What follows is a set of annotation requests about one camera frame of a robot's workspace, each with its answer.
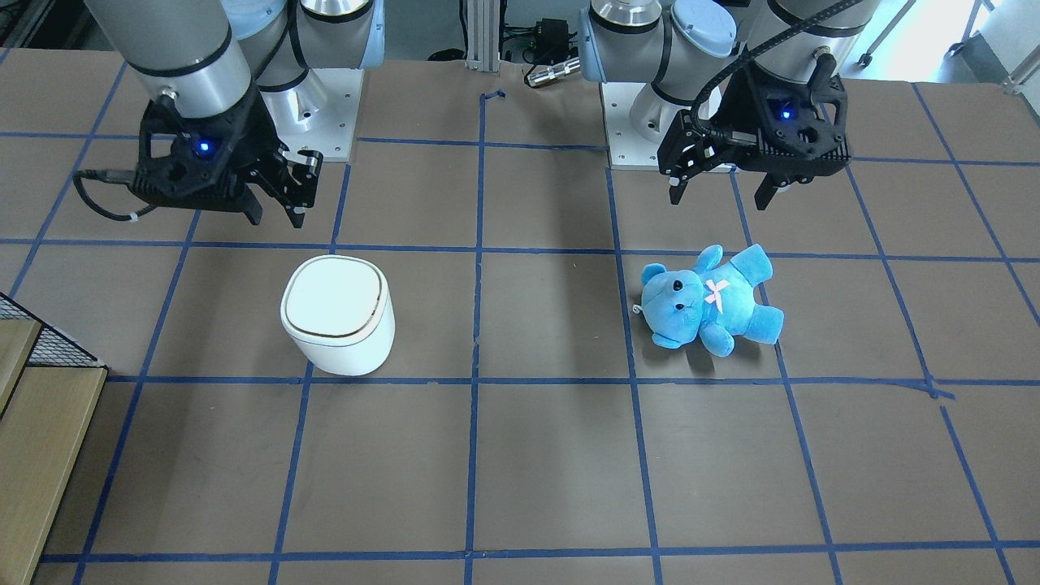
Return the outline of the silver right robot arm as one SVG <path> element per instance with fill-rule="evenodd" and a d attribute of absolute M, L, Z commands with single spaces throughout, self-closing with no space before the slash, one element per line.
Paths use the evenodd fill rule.
<path fill-rule="evenodd" d="M 96 214 L 157 208 L 261 223 L 261 189 L 294 228 L 315 204 L 324 156 L 346 160 L 356 119 L 335 80 L 385 59 L 383 1 L 89 1 L 149 102 L 131 170 L 80 170 Z"/>

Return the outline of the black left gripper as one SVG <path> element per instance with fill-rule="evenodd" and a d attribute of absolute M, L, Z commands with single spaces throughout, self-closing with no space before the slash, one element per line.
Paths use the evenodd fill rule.
<path fill-rule="evenodd" d="M 754 195 L 758 211 L 766 210 L 783 181 L 839 173 L 852 152 L 848 95 L 836 66 L 834 55 L 820 54 L 808 81 L 799 83 L 747 63 L 729 79 L 716 115 L 679 111 L 658 148 L 669 203 L 680 203 L 692 177 L 721 164 L 766 174 Z"/>

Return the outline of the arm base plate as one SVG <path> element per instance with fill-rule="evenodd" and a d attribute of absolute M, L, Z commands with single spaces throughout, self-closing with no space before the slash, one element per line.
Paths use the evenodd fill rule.
<path fill-rule="evenodd" d="M 365 72 L 311 69 L 291 88 L 260 86 L 276 133 L 293 153 L 313 150 L 326 162 L 352 158 Z"/>
<path fill-rule="evenodd" d="M 657 171 L 658 148 L 679 107 L 647 83 L 602 83 L 600 93 L 610 167 Z"/>

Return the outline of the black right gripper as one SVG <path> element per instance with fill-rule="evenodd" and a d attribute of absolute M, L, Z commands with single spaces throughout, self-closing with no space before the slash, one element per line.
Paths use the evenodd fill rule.
<path fill-rule="evenodd" d="M 286 162 L 281 188 L 281 141 L 259 90 L 250 86 L 230 110 L 186 118 L 174 90 L 161 90 L 145 108 L 140 149 L 128 189 L 146 203 L 179 210 L 243 214 L 262 222 L 262 205 L 249 188 L 260 186 L 301 228 L 317 197 L 323 152 L 297 151 Z"/>

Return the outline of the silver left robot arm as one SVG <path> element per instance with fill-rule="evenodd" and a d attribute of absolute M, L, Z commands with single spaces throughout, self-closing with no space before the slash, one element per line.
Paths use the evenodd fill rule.
<path fill-rule="evenodd" d="M 591 1 L 577 55 L 591 82 L 640 83 L 658 171 L 678 204 L 688 181 L 732 164 L 776 193 L 843 171 L 848 95 L 839 69 L 876 1 Z"/>

